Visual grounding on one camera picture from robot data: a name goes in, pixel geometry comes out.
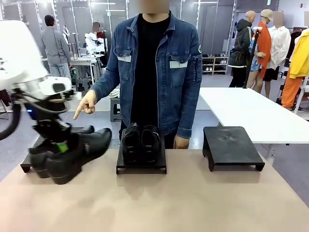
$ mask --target white shirt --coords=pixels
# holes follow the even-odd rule
[[[268,30],[271,36],[271,61],[268,63],[267,68],[276,69],[288,54],[291,34],[285,26],[280,28],[273,26]]]

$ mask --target floor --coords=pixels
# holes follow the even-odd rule
[[[206,75],[203,76],[202,87],[227,87],[231,81],[229,75]],[[270,98],[275,101],[279,92],[279,86],[284,80],[272,81]],[[200,104],[207,108],[203,100]],[[72,123],[74,126],[82,127],[93,125],[96,129],[108,127],[112,129],[112,148],[119,145],[118,131],[120,122],[110,122],[110,113],[107,111],[95,112],[92,115],[81,113],[78,120],[73,121],[73,112],[62,114],[62,119]],[[9,121],[0,119],[0,131],[4,130]],[[26,113],[22,114],[22,120],[19,127],[6,140],[0,141],[0,181],[27,155],[27,148],[32,146],[36,141],[37,133],[30,129],[34,122]],[[210,110],[197,110],[193,124],[193,134],[190,140],[190,149],[201,149],[203,146],[202,128],[205,126],[217,126],[218,121]],[[255,145],[257,150],[265,156],[266,149],[262,145]],[[309,145],[276,145],[277,156],[274,161],[274,168],[294,189],[299,197],[309,207]]]

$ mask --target black platform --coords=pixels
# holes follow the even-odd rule
[[[262,171],[265,163],[243,127],[205,127],[203,155],[209,170],[215,166],[253,165]]]
[[[124,137],[126,130],[122,131],[121,135],[121,141]],[[122,155],[122,142],[120,143],[119,147],[119,153],[118,153],[118,160],[116,165],[116,174],[120,174],[120,171],[122,170],[122,173],[132,173],[132,171],[140,171],[143,169],[144,171],[148,173],[161,173],[166,174],[167,173],[167,166],[166,166],[166,155],[165,155],[165,145],[164,145],[164,134],[160,133],[161,138],[161,153],[159,154],[159,159],[156,163],[125,163],[124,157]]]
[[[78,131],[82,129],[82,127],[72,127],[72,132],[74,131]],[[36,147],[38,145],[40,145],[42,142],[44,141],[44,138],[42,138],[41,136],[37,139],[37,141],[34,143],[33,147]],[[23,169],[24,173],[27,173],[30,171],[31,169],[31,163],[30,163],[30,153],[28,153],[28,155],[26,156],[26,158],[24,159],[24,161],[20,164],[20,167]]]

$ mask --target person in gray jacket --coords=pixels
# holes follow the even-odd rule
[[[60,31],[55,29],[55,19],[45,16],[47,28],[42,32],[42,42],[46,50],[48,66],[52,76],[62,76],[71,79],[69,67],[71,57],[69,46]]]
[[[233,72],[233,80],[229,87],[243,87],[244,85],[247,74],[247,62],[250,56],[249,46],[253,37],[251,26],[255,17],[256,13],[254,11],[248,11],[246,19],[241,19],[237,24],[238,34],[235,47],[228,62],[228,66],[232,67]]]

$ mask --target black t-shirt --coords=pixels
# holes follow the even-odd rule
[[[139,15],[138,55],[133,87],[131,122],[139,126],[158,126],[156,51],[169,27],[170,16],[157,23],[150,23]]]

